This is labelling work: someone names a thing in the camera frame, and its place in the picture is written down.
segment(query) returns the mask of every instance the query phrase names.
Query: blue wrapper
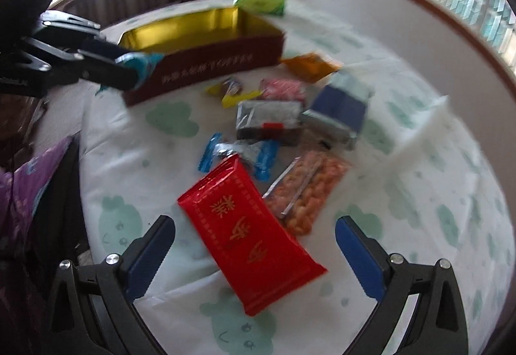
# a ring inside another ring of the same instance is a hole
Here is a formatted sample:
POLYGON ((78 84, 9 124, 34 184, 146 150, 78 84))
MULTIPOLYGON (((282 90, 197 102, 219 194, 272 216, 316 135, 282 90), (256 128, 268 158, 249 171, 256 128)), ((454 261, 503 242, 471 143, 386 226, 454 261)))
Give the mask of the blue wrapper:
POLYGON ((136 90, 152 74, 163 57, 162 53, 128 52, 115 59, 115 62, 136 70, 138 83, 133 88, 136 90))
POLYGON ((220 132, 215 133, 208 141, 199 163, 199 171, 208 173, 215 159, 223 160, 233 154, 252 167, 253 176, 258 181, 269 181, 270 172, 276 162, 280 144, 272 139, 249 144, 246 141, 229 143, 220 132))

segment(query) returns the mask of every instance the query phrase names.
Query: table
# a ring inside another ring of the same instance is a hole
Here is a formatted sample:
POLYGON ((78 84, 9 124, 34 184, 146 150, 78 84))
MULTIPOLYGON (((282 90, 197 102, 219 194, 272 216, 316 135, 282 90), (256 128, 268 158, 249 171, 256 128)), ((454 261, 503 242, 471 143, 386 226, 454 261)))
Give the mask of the table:
MULTIPOLYGON (((156 19, 229 5, 230 0, 174 5, 104 33, 116 42, 124 31, 156 19)), ((376 91, 357 149, 347 155, 353 169, 330 196, 313 232, 300 240, 329 273, 248 317, 175 203, 201 177, 197 165, 211 135, 234 130, 235 109, 225 110, 203 94, 213 82, 132 108, 114 90, 93 97, 83 120, 81 194, 94 260, 122 253, 160 214, 170 215, 175 243, 147 294, 135 303, 166 351, 338 354, 375 305, 335 243, 335 220, 349 214, 388 253, 430 265, 441 257, 451 261, 470 353, 479 353, 500 315, 514 264, 505 198, 479 145, 453 115, 448 98, 385 47, 298 0, 289 0, 286 10, 282 18, 267 18, 286 30, 286 56, 325 52, 376 91), (181 129, 170 134, 170 124, 181 129)), ((252 88, 265 76, 285 74, 279 66, 239 77, 252 88)), ((385 354, 395 352, 414 304, 411 297, 385 354)))

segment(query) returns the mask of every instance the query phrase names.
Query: dark blue package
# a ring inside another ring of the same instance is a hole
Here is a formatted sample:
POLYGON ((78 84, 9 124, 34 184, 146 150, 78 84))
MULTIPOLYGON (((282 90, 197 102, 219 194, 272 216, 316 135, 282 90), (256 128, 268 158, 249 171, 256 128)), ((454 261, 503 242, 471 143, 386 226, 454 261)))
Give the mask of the dark blue package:
POLYGON ((326 134, 353 149, 367 114, 373 90, 341 70, 332 75, 300 120, 309 128, 326 134))

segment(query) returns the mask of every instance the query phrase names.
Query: orange packet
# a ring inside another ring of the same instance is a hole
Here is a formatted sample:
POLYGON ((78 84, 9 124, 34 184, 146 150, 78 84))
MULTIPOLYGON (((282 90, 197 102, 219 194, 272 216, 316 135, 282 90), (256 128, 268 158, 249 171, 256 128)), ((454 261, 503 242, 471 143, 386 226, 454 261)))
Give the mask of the orange packet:
POLYGON ((343 67, 342 63, 329 57, 321 57, 316 53, 282 59, 280 62, 298 78, 312 84, 343 67))

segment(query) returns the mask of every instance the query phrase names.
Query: snack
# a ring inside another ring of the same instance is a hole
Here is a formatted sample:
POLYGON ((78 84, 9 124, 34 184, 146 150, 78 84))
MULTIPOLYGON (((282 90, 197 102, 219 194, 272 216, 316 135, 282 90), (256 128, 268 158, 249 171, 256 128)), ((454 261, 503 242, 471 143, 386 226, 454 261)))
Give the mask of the snack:
POLYGON ((285 0, 234 0, 234 5, 255 14, 283 15, 285 0))
POLYGON ((290 234, 309 234, 326 199, 349 167, 327 152, 308 151, 292 162, 263 198, 290 234))
POLYGON ((300 120, 353 149, 374 91, 345 71, 332 75, 300 120))
POLYGON ((206 89, 210 96, 224 98, 225 95, 236 96, 243 90, 242 83, 235 77, 229 77, 206 89))
POLYGON ((230 143, 223 138, 220 132, 215 133, 204 150, 199 163, 199 171, 208 173, 215 159, 223 160, 233 154, 238 154, 253 170, 258 181, 269 181, 270 170, 274 166, 279 144, 272 139, 249 144, 245 141, 230 143))
POLYGON ((263 100, 296 100, 304 104, 306 99, 303 82, 288 78, 264 78, 260 82, 263 100))
POLYGON ((287 68, 298 78, 307 83, 316 83, 321 78, 342 68, 342 63, 316 53, 282 59, 281 62, 287 65, 287 68))
POLYGON ((282 145, 299 143, 303 129, 298 101, 246 100, 238 104, 237 139, 276 139, 282 145))
POLYGON ((260 97, 261 92, 258 90, 250 91, 249 93, 237 94, 235 96, 225 95, 222 99, 223 108, 233 107, 244 100, 252 100, 256 97, 260 97))
POLYGON ((326 272, 269 212, 236 155, 177 202, 249 316, 326 272))

